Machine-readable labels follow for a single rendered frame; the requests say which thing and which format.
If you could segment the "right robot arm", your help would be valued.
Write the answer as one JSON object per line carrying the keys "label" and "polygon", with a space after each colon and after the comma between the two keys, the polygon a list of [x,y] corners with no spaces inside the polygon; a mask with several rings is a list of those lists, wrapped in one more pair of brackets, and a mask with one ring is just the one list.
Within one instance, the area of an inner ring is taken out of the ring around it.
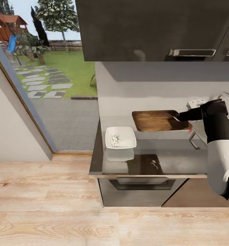
{"label": "right robot arm", "polygon": [[207,135],[207,183],[210,189],[229,202],[229,119],[225,101],[204,99],[188,101],[188,111],[177,119],[203,121]]}

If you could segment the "cutting board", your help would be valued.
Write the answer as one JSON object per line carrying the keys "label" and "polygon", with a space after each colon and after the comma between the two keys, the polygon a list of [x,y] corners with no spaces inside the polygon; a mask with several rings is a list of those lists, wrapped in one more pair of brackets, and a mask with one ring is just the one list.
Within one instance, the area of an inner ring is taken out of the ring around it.
{"label": "cutting board", "polygon": [[176,110],[134,111],[132,117],[139,132],[173,131],[192,129],[189,121],[176,119],[180,114]]}

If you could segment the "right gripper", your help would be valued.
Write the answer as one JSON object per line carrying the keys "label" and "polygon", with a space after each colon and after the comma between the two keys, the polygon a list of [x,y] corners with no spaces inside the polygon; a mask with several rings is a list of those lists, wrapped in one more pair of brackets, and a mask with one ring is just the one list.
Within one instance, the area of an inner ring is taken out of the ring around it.
{"label": "right gripper", "polygon": [[181,112],[180,113],[180,116],[177,117],[177,119],[181,120],[182,122],[185,122],[185,121],[200,121],[201,119],[198,119],[195,117],[194,115],[194,109],[191,109],[191,110],[188,110],[186,112]]}

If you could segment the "bowl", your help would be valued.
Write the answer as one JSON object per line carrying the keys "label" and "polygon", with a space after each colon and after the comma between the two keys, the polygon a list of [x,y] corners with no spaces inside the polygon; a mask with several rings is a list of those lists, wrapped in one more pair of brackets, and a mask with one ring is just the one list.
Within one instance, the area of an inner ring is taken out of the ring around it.
{"label": "bowl", "polygon": [[[112,144],[113,135],[116,135],[117,145]],[[108,149],[131,149],[136,147],[136,138],[131,127],[108,127],[105,133],[105,144]]]}

